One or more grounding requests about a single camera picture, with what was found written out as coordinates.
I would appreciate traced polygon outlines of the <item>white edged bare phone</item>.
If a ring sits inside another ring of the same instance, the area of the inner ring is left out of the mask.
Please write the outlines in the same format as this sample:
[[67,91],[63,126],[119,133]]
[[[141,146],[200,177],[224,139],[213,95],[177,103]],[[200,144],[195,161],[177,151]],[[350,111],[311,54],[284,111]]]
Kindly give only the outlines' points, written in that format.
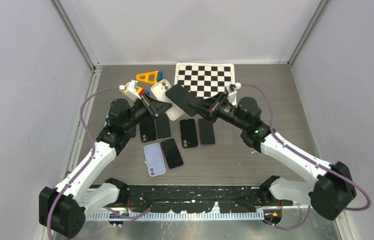
[[163,113],[155,119],[156,138],[158,140],[166,140],[171,138],[170,120],[168,116]]

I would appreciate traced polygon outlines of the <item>cream phone case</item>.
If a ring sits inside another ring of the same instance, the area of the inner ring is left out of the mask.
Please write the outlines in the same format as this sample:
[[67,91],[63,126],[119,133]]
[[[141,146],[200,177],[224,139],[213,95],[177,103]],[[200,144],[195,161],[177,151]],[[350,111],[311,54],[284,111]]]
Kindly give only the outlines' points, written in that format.
[[175,121],[180,118],[185,112],[166,96],[166,91],[168,91],[171,87],[172,86],[170,85],[170,83],[166,79],[163,79],[151,86],[151,92],[157,100],[170,103],[172,105],[172,107],[166,111],[166,114],[169,120]]

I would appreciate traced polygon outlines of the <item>purple edged bare phone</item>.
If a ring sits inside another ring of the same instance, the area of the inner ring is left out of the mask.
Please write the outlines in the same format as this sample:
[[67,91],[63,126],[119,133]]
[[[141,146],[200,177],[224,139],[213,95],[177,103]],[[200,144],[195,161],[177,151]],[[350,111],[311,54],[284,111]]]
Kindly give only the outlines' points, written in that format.
[[213,123],[206,119],[201,118],[198,120],[198,126],[199,126],[200,144],[202,146],[214,145],[216,141],[215,141]]

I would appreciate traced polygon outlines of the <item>pink edged bare phone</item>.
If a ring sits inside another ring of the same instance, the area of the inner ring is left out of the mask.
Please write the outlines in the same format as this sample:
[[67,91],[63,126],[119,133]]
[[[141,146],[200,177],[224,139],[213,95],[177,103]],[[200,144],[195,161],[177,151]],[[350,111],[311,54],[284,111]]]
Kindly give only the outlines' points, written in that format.
[[161,148],[170,170],[182,167],[184,161],[173,138],[161,142]]

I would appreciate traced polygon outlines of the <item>lavender phone case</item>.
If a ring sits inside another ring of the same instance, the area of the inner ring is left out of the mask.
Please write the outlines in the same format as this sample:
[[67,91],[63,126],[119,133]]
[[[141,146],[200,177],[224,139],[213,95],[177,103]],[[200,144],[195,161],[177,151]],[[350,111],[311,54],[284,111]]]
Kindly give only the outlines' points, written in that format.
[[159,143],[144,146],[145,162],[150,177],[160,176],[166,173],[162,149]]

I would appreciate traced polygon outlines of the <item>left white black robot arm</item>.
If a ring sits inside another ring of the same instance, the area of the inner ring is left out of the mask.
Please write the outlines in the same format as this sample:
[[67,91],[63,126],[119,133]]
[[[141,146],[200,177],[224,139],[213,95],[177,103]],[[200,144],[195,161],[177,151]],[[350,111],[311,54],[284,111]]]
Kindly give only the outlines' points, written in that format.
[[46,227],[49,239],[59,233],[69,239],[82,229],[86,218],[108,204],[122,207],[127,203],[126,184],[111,178],[98,189],[89,187],[124,149],[131,139],[130,130],[154,120],[172,107],[172,104],[151,98],[138,97],[133,105],[124,98],[110,104],[106,123],[92,148],[75,169],[55,187],[44,187],[39,193],[39,223]]

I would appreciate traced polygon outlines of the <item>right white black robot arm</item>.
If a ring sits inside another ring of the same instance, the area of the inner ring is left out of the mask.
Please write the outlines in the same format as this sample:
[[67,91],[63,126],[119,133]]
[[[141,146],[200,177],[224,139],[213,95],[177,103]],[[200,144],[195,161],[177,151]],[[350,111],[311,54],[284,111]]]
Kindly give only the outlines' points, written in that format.
[[228,95],[219,92],[207,99],[193,99],[188,105],[206,120],[222,119],[238,127],[248,147],[278,160],[303,178],[291,181],[273,175],[260,192],[266,205],[289,200],[309,205],[321,217],[334,220],[356,197],[347,165],[321,160],[288,142],[261,120],[261,108],[255,99],[243,97],[232,105]]

